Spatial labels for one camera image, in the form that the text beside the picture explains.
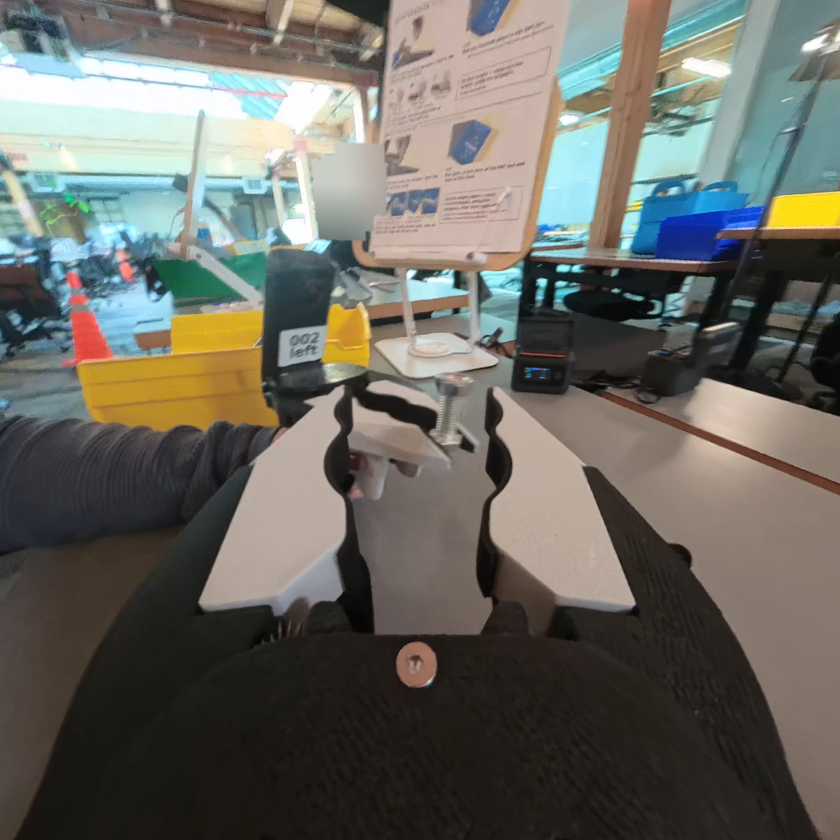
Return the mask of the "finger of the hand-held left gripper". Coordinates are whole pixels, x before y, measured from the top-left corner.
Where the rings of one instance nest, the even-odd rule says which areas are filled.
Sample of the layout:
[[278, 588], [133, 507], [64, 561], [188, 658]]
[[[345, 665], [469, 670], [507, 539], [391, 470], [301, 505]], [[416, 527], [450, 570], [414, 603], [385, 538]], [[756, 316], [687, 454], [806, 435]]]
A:
[[[358, 428], [369, 425], [414, 426], [429, 436], [438, 413], [438, 399], [412, 385], [390, 379], [370, 380], [358, 390]], [[475, 437], [464, 426], [465, 411], [459, 431], [465, 442], [460, 450], [473, 454]]]
[[423, 473], [446, 473], [452, 467], [444, 450], [414, 426], [364, 424], [353, 429], [348, 444], [364, 462], [354, 471], [353, 487], [372, 501], [382, 498], [390, 474], [413, 479]]

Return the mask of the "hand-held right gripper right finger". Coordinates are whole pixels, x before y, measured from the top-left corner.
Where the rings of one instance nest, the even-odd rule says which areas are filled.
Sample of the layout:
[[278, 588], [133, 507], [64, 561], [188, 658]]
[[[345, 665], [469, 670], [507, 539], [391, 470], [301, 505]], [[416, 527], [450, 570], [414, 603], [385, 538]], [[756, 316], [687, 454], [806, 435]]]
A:
[[627, 615], [636, 606], [585, 466], [501, 388], [486, 395], [486, 473], [477, 582], [520, 605], [532, 634], [562, 608]]

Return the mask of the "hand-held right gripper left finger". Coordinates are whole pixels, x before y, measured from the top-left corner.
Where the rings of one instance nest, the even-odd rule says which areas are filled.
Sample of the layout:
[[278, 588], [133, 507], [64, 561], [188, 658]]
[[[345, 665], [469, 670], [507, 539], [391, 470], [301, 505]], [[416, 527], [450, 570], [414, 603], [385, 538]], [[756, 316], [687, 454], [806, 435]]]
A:
[[341, 602], [354, 630], [375, 629], [371, 575], [349, 497], [353, 395], [341, 386], [255, 461], [198, 604], [205, 613]]

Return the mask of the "silver steel bolt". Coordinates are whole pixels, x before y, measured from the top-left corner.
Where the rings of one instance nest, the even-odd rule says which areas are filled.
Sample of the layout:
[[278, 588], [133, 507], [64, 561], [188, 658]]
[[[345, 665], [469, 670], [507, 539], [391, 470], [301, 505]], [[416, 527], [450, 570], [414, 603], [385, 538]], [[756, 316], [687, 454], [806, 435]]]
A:
[[473, 377], [466, 372], [445, 372], [435, 376], [437, 420], [434, 428], [459, 429]]

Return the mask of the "person's left forearm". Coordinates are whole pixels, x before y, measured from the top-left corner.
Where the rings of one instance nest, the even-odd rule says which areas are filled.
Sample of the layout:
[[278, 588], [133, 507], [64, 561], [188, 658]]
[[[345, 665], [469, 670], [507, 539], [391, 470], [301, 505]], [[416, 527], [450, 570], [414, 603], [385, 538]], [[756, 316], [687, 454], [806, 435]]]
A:
[[2, 415], [1, 553], [182, 525], [284, 432]]

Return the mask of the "yellow plastic bin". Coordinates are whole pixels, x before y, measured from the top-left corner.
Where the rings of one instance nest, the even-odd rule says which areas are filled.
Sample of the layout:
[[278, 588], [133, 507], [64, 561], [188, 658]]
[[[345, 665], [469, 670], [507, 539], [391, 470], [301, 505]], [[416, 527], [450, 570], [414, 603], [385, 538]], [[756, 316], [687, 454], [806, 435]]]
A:
[[[208, 312], [174, 316], [171, 321], [171, 351], [175, 354], [254, 347], [263, 331], [263, 311], [238, 304], [210, 307]], [[333, 303], [327, 320], [325, 363], [370, 362], [371, 325], [363, 303], [345, 308]]]
[[767, 228], [833, 228], [839, 226], [840, 192], [776, 196], [770, 205]]
[[213, 423], [276, 426], [257, 348], [90, 360], [77, 373], [87, 410], [105, 424], [168, 431]]

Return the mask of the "green plastic bin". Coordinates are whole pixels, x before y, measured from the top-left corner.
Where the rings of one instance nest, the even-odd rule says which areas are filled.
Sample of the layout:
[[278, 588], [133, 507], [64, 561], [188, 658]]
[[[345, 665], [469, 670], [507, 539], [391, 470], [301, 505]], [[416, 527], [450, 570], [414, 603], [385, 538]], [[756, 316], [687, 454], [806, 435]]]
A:
[[[237, 255], [220, 261], [225, 268], [235, 273], [258, 293], [263, 291], [266, 282], [266, 254]], [[236, 290], [193, 260], [157, 258], [151, 263], [163, 286], [175, 299], [244, 300]]]

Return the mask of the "black label printer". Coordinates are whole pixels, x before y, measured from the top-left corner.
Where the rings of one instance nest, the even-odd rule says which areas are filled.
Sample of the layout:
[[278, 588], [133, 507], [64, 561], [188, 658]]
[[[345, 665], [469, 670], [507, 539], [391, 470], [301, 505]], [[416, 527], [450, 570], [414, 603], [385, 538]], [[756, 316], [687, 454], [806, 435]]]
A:
[[562, 395], [574, 378], [574, 320], [566, 311], [522, 311], [512, 355], [511, 389]]

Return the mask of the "grey power unit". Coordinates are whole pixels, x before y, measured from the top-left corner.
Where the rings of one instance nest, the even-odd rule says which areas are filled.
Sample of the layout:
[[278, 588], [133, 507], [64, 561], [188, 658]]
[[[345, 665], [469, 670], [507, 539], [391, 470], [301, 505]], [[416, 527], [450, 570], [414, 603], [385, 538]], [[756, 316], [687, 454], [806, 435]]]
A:
[[738, 323], [724, 322], [699, 330], [686, 347], [649, 353], [638, 392], [661, 398], [694, 390], [709, 371], [727, 362], [740, 334]]

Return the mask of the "black office chair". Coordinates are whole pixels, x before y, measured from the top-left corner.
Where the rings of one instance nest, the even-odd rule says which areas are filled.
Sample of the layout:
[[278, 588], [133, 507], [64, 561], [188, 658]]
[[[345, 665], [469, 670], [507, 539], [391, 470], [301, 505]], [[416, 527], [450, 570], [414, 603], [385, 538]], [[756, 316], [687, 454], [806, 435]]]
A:
[[38, 341], [58, 342], [70, 348], [70, 321], [60, 299], [34, 261], [3, 260], [1, 265], [2, 357]]
[[563, 306], [574, 314], [610, 322], [660, 320], [663, 317], [662, 306], [656, 301], [605, 289], [573, 291], [564, 296]]

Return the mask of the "instruction board on stand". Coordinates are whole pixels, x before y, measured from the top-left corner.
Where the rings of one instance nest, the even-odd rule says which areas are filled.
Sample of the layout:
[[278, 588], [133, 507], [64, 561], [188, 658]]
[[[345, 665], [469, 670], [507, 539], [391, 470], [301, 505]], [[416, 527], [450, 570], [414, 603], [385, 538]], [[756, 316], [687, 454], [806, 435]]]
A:
[[385, 211], [368, 265], [457, 270], [469, 289], [469, 337], [416, 331], [375, 348], [408, 379], [495, 366], [481, 349], [478, 275], [524, 257], [557, 127], [557, 69], [570, 3], [394, 1], [381, 88]]

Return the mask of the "wooden top desk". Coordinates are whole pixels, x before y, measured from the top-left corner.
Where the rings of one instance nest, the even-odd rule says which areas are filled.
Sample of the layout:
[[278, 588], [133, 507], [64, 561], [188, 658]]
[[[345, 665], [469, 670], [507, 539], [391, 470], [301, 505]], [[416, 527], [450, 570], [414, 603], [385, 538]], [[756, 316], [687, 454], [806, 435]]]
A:
[[779, 302], [792, 280], [817, 285], [817, 293], [795, 342], [777, 374], [781, 383], [791, 368], [820, 307], [839, 278], [839, 227], [756, 227], [724, 229], [719, 238], [745, 242], [741, 258], [728, 287], [721, 314], [731, 305], [747, 280], [754, 274], [761, 277], [751, 312], [728, 369], [744, 373], [751, 361], [773, 306]]
[[705, 326], [720, 317], [737, 267], [737, 260], [661, 259], [619, 248], [536, 245], [523, 261], [519, 311], [538, 305], [552, 308], [557, 285], [563, 282], [579, 291], [594, 289], [651, 301], [654, 309], [649, 315], [664, 321], [676, 317], [668, 312], [667, 299], [681, 292], [687, 279], [700, 277], [712, 281], [700, 312], [700, 324]]

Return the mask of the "blue plastic bin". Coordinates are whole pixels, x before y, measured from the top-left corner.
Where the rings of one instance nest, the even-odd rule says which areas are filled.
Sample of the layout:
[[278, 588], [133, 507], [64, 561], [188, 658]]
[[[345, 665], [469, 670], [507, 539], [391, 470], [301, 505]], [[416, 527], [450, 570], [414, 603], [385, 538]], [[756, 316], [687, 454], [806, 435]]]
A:
[[720, 231], [755, 228], [765, 206], [692, 213], [665, 219], [658, 231], [654, 257], [657, 259], [738, 261], [743, 241], [720, 238]]

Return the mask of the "wooden support post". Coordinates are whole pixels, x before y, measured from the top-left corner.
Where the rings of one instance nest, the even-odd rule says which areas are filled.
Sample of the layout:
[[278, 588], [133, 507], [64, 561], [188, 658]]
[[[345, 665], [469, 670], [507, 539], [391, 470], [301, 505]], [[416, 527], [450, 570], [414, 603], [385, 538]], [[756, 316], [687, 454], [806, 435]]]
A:
[[670, 8], [670, 1], [627, 4], [602, 175], [589, 230], [590, 247], [614, 249], [620, 245]]

